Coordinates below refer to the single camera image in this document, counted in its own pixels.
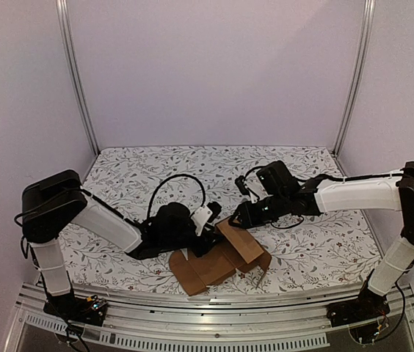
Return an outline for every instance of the white wall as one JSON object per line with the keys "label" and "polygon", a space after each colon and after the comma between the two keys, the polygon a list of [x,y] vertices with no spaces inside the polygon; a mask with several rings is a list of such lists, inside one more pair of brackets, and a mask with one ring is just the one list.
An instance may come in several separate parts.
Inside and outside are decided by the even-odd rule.
{"label": "white wall", "polygon": [[[377,2],[363,81],[341,161],[351,175],[414,160],[414,1]],[[373,212],[385,248],[399,235],[400,215]],[[414,289],[414,269],[410,274]]]}
{"label": "white wall", "polygon": [[67,168],[85,172],[91,154],[80,122],[54,0],[0,1],[0,342],[23,280],[23,188]]}
{"label": "white wall", "polygon": [[102,147],[331,147],[364,1],[69,1]]}

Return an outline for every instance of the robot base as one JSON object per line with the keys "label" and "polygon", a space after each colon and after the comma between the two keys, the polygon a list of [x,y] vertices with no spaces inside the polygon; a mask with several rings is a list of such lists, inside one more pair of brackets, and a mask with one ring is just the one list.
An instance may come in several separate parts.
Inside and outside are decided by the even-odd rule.
{"label": "robot base", "polygon": [[107,302],[97,296],[78,298],[74,296],[72,291],[63,296],[52,297],[48,295],[47,299],[44,313],[63,320],[102,326],[106,318]]}

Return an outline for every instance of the cardboard flap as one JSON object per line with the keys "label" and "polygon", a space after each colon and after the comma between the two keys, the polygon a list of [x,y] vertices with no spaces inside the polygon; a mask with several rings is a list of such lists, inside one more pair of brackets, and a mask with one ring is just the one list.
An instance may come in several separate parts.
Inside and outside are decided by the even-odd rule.
{"label": "cardboard flap", "polygon": [[239,227],[231,227],[228,218],[222,220],[217,225],[217,229],[224,235],[236,251],[241,255],[246,264],[250,264],[254,259],[264,253],[259,243],[251,234]]}
{"label": "cardboard flap", "polygon": [[183,252],[176,251],[172,253],[169,263],[172,273],[175,274],[182,288],[189,296],[207,291],[206,284],[204,284],[196,271],[188,263]]}
{"label": "cardboard flap", "polygon": [[235,273],[235,267],[223,254],[220,246],[215,246],[209,253],[197,258],[191,250],[187,251],[188,263],[206,285],[210,285],[227,275]]}

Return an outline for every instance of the floral patterned mat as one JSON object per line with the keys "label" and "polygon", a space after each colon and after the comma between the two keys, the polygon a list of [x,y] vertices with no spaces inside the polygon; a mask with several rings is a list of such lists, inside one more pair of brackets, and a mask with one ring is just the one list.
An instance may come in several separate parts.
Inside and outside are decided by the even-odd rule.
{"label": "floral patterned mat", "polygon": [[[125,147],[99,155],[84,187],[131,219],[143,220],[150,196],[160,182],[176,173],[197,176],[206,187],[207,202],[222,206],[223,219],[244,199],[234,185],[239,175],[257,165],[282,160],[297,177],[321,172],[340,175],[333,159],[320,147]],[[174,179],[161,188],[153,207],[182,202],[193,210],[201,193],[189,179]],[[294,219],[285,216],[277,224]],[[363,281],[381,257],[360,211],[347,210],[306,217],[291,230],[266,225],[250,230],[272,254],[259,283],[261,269],[237,274],[205,294],[279,293]],[[71,279],[79,284],[120,290],[185,294],[173,273],[170,253],[134,260],[91,232],[70,224],[60,243]]]}

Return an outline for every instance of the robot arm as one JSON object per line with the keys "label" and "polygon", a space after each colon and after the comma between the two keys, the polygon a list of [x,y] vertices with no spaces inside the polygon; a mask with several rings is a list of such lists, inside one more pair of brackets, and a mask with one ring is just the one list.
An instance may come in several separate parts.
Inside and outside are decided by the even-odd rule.
{"label": "robot arm", "polygon": [[185,247],[200,257],[221,240],[208,224],[220,211],[219,204],[211,202],[191,214],[184,205],[173,202],[139,224],[81,188],[78,174],[67,170],[27,187],[23,213],[15,220],[23,218],[23,238],[46,287],[48,303],[44,311],[101,325],[105,301],[97,297],[84,300],[73,294],[57,240],[65,226],[72,223],[84,227],[138,260]]}
{"label": "robot arm", "polygon": [[[276,161],[259,170],[257,176],[269,196],[241,203],[230,219],[232,226],[257,227],[275,222],[286,214],[318,216],[350,209],[402,212],[401,236],[368,276],[358,298],[328,307],[328,318],[333,326],[377,318],[381,312],[388,314],[385,295],[414,263],[414,162],[384,175],[348,178],[319,175],[300,185],[286,165]],[[236,180],[240,192],[246,195],[243,182],[244,177]]]}

